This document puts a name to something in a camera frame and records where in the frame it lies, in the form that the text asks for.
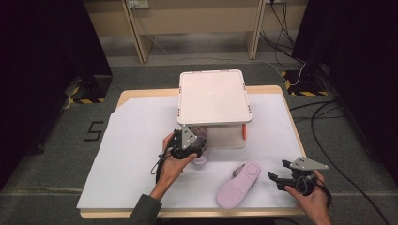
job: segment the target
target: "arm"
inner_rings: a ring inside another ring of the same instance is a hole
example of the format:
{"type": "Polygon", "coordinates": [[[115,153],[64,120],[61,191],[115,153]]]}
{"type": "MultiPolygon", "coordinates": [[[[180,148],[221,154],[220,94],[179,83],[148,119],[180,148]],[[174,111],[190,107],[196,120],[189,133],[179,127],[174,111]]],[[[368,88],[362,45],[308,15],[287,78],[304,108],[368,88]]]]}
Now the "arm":
{"type": "MultiPolygon", "coordinates": [[[[163,149],[166,147],[169,139],[173,133],[169,134],[163,139],[163,149]]],[[[149,196],[142,195],[131,216],[124,221],[123,224],[140,224],[150,225],[156,219],[159,211],[161,210],[161,199],[167,192],[169,187],[175,182],[175,180],[182,173],[182,170],[196,158],[196,154],[192,154],[184,159],[176,159],[172,156],[167,156],[161,168],[161,176],[158,183],[152,189],[149,196]]]]}
{"type": "MultiPolygon", "coordinates": [[[[325,183],[325,178],[318,171],[314,171],[316,177],[325,183]]],[[[305,215],[316,225],[330,225],[330,219],[327,208],[327,196],[320,187],[315,187],[313,193],[309,196],[303,196],[294,188],[285,186],[284,189],[289,192],[297,201],[296,208],[302,208],[305,215]]]]}

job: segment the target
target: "wooden table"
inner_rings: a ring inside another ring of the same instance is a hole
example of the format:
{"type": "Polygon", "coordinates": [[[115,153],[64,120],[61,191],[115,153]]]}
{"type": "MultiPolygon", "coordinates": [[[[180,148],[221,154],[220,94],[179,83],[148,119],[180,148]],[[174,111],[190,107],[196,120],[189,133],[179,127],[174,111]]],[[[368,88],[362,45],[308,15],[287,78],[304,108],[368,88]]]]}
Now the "wooden table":
{"type": "MultiPolygon", "coordinates": [[[[247,86],[248,94],[283,94],[281,87],[277,85],[261,85],[261,86],[247,86]]],[[[159,96],[177,96],[178,89],[152,89],[152,90],[130,90],[124,91],[116,107],[120,107],[130,98],[140,97],[159,97],[159,96]]],[[[287,104],[284,100],[286,110],[288,111],[287,104]]],[[[302,147],[299,135],[297,133],[295,124],[288,111],[290,122],[296,134],[302,155],[305,157],[305,152],[302,147]]],[[[131,210],[110,210],[110,209],[81,209],[81,216],[83,218],[127,218],[131,214],[131,210]]],[[[159,218],[221,218],[221,217],[281,217],[281,216],[301,216],[304,215],[302,210],[294,208],[267,208],[264,209],[232,209],[232,210],[208,210],[208,209],[195,209],[195,210],[173,210],[161,209],[158,214],[159,218]]]]}

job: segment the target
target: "white sheet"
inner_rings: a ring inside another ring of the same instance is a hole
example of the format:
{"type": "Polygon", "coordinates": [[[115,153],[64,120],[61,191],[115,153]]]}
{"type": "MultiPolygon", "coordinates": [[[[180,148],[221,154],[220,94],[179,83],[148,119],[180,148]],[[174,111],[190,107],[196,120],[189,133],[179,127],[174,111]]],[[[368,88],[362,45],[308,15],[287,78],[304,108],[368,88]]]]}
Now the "white sheet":
{"type": "MultiPolygon", "coordinates": [[[[247,125],[246,146],[209,149],[205,165],[189,164],[163,197],[163,209],[220,208],[217,191],[248,160],[258,162],[262,172],[238,208],[294,207],[296,201],[279,191],[267,173],[290,177],[282,160],[302,156],[283,96],[252,94],[249,101],[253,120],[247,125]]],[[[150,193],[155,185],[150,171],[162,140],[180,128],[177,102],[178,97],[135,97],[112,113],[77,208],[131,209],[141,194],[150,193]]]]}

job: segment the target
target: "wall outlet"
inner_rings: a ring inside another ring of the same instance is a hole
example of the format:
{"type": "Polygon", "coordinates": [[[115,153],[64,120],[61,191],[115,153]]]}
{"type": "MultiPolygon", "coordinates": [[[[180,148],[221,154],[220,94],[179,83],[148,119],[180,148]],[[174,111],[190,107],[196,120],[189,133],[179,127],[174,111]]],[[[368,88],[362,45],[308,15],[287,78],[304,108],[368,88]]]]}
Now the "wall outlet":
{"type": "Polygon", "coordinates": [[[129,0],[129,8],[149,8],[148,0],[129,0]]]}
{"type": "MultiPolygon", "coordinates": [[[[274,4],[282,4],[286,2],[286,0],[274,0],[274,4]]],[[[266,4],[271,4],[270,0],[266,0],[266,4]]]]}

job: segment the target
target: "human hand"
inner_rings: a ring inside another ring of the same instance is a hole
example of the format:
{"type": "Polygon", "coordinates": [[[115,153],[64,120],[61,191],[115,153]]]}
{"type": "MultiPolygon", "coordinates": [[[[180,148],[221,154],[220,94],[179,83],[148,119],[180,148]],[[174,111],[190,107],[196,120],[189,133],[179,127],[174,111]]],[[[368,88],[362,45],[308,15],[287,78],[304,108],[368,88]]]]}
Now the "human hand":
{"type": "MultiPolygon", "coordinates": [[[[163,150],[167,146],[167,143],[172,138],[173,133],[170,133],[166,138],[163,139],[163,150]]],[[[150,196],[158,201],[161,200],[163,195],[166,193],[168,188],[175,182],[175,180],[182,173],[184,168],[197,157],[196,153],[191,154],[183,159],[176,159],[172,157],[170,153],[166,155],[166,160],[164,160],[161,167],[161,175],[159,181],[150,193],[150,196]]]]}
{"type": "MultiPolygon", "coordinates": [[[[318,171],[314,171],[314,173],[321,181],[317,181],[321,183],[318,183],[318,185],[322,186],[322,183],[325,183],[325,178],[318,171]]],[[[320,187],[315,186],[313,193],[308,196],[301,195],[290,186],[285,186],[284,189],[298,201],[296,208],[302,208],[305,215],[307,215],[314,224],[331,224],[327,208],[328,197],[320,187]]]]}

